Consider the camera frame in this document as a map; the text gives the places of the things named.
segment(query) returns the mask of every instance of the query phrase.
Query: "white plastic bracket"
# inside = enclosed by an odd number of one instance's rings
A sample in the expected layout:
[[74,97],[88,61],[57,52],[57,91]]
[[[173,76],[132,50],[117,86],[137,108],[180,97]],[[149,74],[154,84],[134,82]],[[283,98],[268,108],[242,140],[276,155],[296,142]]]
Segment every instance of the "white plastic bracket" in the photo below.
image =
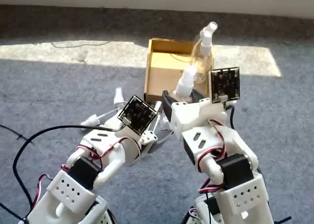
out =
[[177,102],[171,105],[170,126],[179,139],[183,139],[182,132],[193,127],[204,126],[208,119],[216,119],[222,123],[227,120],[227,114],[221,103],[212,104],[209,98],[200,100],[199,103],[187,104]]
[[[225,224],[273,224],[267,204],[268,194],[261,174],[254,179],[226,191],[214,193]],[[243,219],[242,213],[248,216]]]
[[148,153],[152,145],[157,140],[158,138],[153,131],[145,131],[142,134],[141,138],[139,139],[139,142],[141,143],[141,145],[145,146],[143,147],[143,150],[142,150],[142,157],[144,157]]
[[53,196],[74,213],[86,212],[96,196],[61,170],[47,187]]

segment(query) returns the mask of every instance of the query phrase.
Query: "white 3d-printed robot arm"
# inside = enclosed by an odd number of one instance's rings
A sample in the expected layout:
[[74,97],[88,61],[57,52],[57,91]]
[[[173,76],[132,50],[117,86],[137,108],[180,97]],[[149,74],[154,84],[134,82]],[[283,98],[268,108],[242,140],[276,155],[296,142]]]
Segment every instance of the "white 3d-printed robot arm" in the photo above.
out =
[[[178,102],[172,104],[171,126],[176,136],[183,140],[184,148],[191,161],[200,172],[206,173],[211,184],[221,185],[212,193],[219,206],[219,213],[212,215],[212,224],[273,224],[268,207],[268,194],[261,174],[256,172],[258,159],[254,152],[241,139],[239,134],[225,126],[211,126],[210,119],[223,124],[226,122],[226,112],[223,104],[211,104],[206,98],[199,103],[187,104]],[[219,131],[224,139],[228,157],[235,154],[247,159],[251,178],[233,187],[226,187],[228,177],[223,172],[221,164],[211,154],[204,153],[211,148],[222,147],[223,141],[217,135]],[[242,170],[235,170],[235,176],[241,176]],[[205,198],[198,199],[194,204],[202,224],[209,224],[209,212],[204,205]]]

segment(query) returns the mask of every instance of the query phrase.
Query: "black cable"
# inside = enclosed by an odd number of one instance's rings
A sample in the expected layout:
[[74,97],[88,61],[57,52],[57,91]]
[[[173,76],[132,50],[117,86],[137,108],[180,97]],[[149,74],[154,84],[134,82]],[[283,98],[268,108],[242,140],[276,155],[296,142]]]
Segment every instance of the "black cable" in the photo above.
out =
[[210,216],[209,205],[207,205],[207,208],[208,208],[208,213],[209,213],[209,224],[211,224],[211,216]]
[[282,224],[282,223],[285,223],[285,222],[287,222],[287,221],[289,221],[289,220],[291,220],[291,219],[292,219],[292,217],[289,216],[289,217],[287,217],[287,218],[285,218],[285,219],[282,219],[281,221],[276,221],[276,222],[274,222],[274,224]]
[[19,215],[17,215],[15,212],[13,212],[11,209],[9,209],[8,207],[6,207],[3,203],[0,203],[0,206],[7,211],[9,214],[11,214],[12,216],[16,217],[17,219],[19,219],[20,221],[23,221],[23,218],[21,218]]
[[14,159],[14,162],[13,162],[13,173],[14,173],[14,176],[16,177],[16,179],[18,180],[21,188],[23,189],[27,199],[28,199],[28,202],[29,202],[29,206],[30,208],[32,207],[32,204],[33,204],[33,201],[32,201],[32,198],[27,190],[27,188],[25,187],[23,181],[21,180],[20,176],[19,176],[19,173],[17,171],[17,163],[18,163],[18,160],[21,156],[21,154],[23,153],[23,151],[25,150],[25,148],[27,147],[27,145],[29,143],[31,143],[31,141],[33,139],[35,139],[36,137],[40,136],[41,134],[44,134],[46,132],[49,132],[49,131],[53,131],[53,130],[56,130],[56,129],[62,129],[62,128],[84,128],[84,129],[93,129],[93,130],[102,130],[102,131],[110,131],[110,132],[118,132],[120,130],[122,130],[123,128],[125,127],[125,125],[123,125],[121,128],[119,129],[111,129],[111,128],[106,128],[106,127],[91,127],[91,126],[81,126],[81,125],[61,125],[61,126],[55,126],[55,127],[50,127],[50,128],[47,128],[47,129],[44,129],[42,131],[39,131],[37,133],[35,133],[34,135],[32,135],[30,138],[27,139],[27,141],[25,141],[25,143],[22,145],[22,147],[20,148],[20,150],[18,151],[17,155],[15,156],[15,159]]
[[231,113],[230,113],[230,126],[232,129],[235,129],[234,127],[234,114],[235,114],[235,106],[234,105],[228,105],[226,108],[226,110],[231,109]]
[[16,134],[16,135],[18,136],[18,137],[16,138],[17,140],[18,140],[19,138],[23,138],[24,140],[28,140],[28,138],[24,137],[22,134],[18,133],[17,131],[14,131],[12,128],[9,128],[9,127],[4,126],[4,125],[2,125],[2,124],[0,124],[0,127],[4,128],[4,129],[7,129],[7,130],[9,130],[10,132],[13,132],[14,134]]

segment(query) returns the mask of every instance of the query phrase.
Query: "ventilation holes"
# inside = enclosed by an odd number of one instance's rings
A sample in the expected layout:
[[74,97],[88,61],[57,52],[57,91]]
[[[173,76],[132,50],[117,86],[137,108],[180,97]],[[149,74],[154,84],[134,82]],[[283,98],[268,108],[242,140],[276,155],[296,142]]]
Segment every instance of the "ventilation holes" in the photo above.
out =
[[98,142],[101,142],[101,141],[102,141],[101,139],[97,139],[97,138],[92,138],[92,139],[90,139],[90,140],[92,140],[92,141],[98,141]]
[[194,140],[194,141],[198,140],[198,138],[200,137],[200,135],[201,135],[201,133],[199,133],[199,132],[196,133],[195,136],[194,136],[194,138],[193,138],[193,140]]
[[199,149],[203,148],[204,145],[205,145],[205,143],[206,143],[206,140],[202,140],[202,141],[200,142],[200,144],[198,145],[198,148],[199,148]]

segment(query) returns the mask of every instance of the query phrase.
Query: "gray carpet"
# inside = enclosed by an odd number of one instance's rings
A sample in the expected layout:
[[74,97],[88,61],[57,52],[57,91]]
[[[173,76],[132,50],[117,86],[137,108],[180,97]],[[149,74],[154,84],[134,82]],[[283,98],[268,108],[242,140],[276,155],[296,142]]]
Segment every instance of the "gray carpet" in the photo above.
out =
[[[126,98],[141,96],[149,38],[192,40],[201,27],[215,20],[220,28],[214,43],[221,45],[222,53],[217,53],[221,58],[216,61],[222,65],[245,64],[255,72],[265,68],[265,55],[259,51],[266,48],[280,75],[241,76],[241,100],[236,105],[234,124],[259,158],[274,220],[291,215],[290,224],[313,223],[313,21],[23,6],[0,6],[0,17],[0,123],[25,136],[53,125],[79,123],[93,113],[112,109],[117,86],[124,88]],[[93,58],[90,63],[84,57],[72,62],[58,61],[57,57],[55,61],[43,61],[43,52],[30,53],[40,43],[77,40],[110,41],[112,46],[104,48],[113,54],[97,52],[100,64],[91,64]],[[257,49],[248,49],[236,58],[231,47]],[[85,46],[80,51],[92,48]],[[55,55],[51,50],[44,53],[47,58]],[[119,59],[113,60],[117,53]],[[59,130],[39,137],[29,146],[18,169],[33,196],[38,176],[54,176],[81,137],[78,130]],[[23,215],[27,200],[11,169],[23,141],[15,139],[14,134],[0,129],[0,201]],[[205,178],[192,166],[182,143],[172,137],[136,166],[122,168],[100,194],[119,223],[178,224]],[[17,220],[0,209],[0,223]]]

